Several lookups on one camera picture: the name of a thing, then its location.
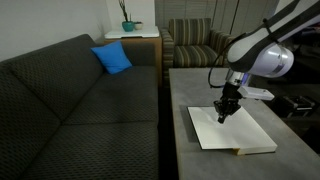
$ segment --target white board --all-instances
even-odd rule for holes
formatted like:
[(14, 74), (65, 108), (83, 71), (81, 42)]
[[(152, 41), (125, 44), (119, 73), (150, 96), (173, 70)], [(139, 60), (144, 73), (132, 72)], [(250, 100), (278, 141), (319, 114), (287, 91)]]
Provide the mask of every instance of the white board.
[(214, 107), (188, 107), (202, 149), (236, 149), (237, 155), (275, 152), (277, 144), (241, 107), (223, 124)]

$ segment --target black cable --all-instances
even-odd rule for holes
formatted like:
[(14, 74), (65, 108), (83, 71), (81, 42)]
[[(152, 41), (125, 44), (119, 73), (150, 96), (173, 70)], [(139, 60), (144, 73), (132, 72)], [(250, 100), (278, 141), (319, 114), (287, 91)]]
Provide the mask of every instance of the black cable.
[[(240, 39), (243, 38), (243, 36), (245, 36), (245, 35), (246, 35), (246, 33), (243, 33), (243, 34), (237, 36), (236, 38), (234, 38), (232, 41), (230, 41), (230, 42), (223, 48), (223, 50), (218, 54), (218, 56), (216, 57), (216, 59), (213, 61), (213, 64), (216, 63), (216, 61), (219, 59), (219, 57), (221, 56), (221, 54), (223, 54), (223, 52), (224, 52), (227, 48), (229, 48), (229, 46), (230, 46), (231, 44), (233, 44), (233, 43), (235, 43), (236, 41), (240, 40)], [(209, 83), (209, 86), (210, 86), (210, 88), (223, 88), (224, 85), (213, 85), (213, 84), (211, 84), (210, 79), (211, 79), (211, 72), (212, 72), (212, 69), (213, 69), (213, 68), (214, 68), (214, 67), (211, 67), (211, 68), (210, 68), (210, 71), (209, 71), (209, 74), (208, 74), (208, 83)]]

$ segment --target couch armrest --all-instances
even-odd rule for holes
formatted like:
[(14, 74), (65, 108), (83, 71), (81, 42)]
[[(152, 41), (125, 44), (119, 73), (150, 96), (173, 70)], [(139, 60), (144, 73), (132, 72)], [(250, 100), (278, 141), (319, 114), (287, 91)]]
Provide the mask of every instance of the couch armrest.
[[(221, 51), (234, 39), (228, 33), (222, 31), (211, 30), (210, 31), (210, 41), (209, 46), (217, 53), (220, 54)], [(216, 62), (217, 66), (228, 67), (226, 63), (226, 51), (221, 54), (219, 60)]]
[(169, 86), (169, 68), (173, 67), (174, 42), (167, 29), (160, 30), (162, 38), (162, 78), (163, 86)]
[(133, 66), (156, 66), (152, 43), (122, 43), (122, 47)]

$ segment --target gray table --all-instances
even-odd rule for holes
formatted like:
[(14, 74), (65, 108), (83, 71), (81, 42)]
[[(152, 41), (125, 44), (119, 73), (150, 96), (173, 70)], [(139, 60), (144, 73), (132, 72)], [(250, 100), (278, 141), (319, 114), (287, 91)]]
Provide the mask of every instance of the gray table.
[[(211, 82), (224, 84), (227, 70), (214, 69)], [(275, 153), (236, 156), (233, 150), (202, 150), (187, 107), (212, 106), (222, 89), (209, 88), (207, 68), (169, 72), (180, 179), (320, 179), (319, 156), (260, 100), (239, 104), (278, 145)]]

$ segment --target couch cushion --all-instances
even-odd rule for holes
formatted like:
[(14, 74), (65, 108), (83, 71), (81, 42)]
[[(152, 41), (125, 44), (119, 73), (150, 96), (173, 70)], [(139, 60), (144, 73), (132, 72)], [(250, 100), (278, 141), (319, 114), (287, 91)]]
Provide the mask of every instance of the couch cushion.
[(21, 179), (158, 179), (156, 123), (62, 126)]
[(169, 20), (169, 32), (176, 46), (208, 45), (210, 26), (210, 18)]
[(152, 66), (104, 74), (64, 124), (157, 121), (157, 90)]
[(212, 67), (217, 57), (209, 46), (175, 46), (173, 67)]
[(13, 73), (63, 120), (101, 76), (88, 35), (12, 59)]
[(17, 179), (59, 126), (59, 119), (0, 68), (0, 179)]
[(115, 41), (102, 47), (94, 47), (91, 50), (98, 56), (103, 66), (110, 74), (115, 74), (132, 66), (123, 51), (121, 41)]

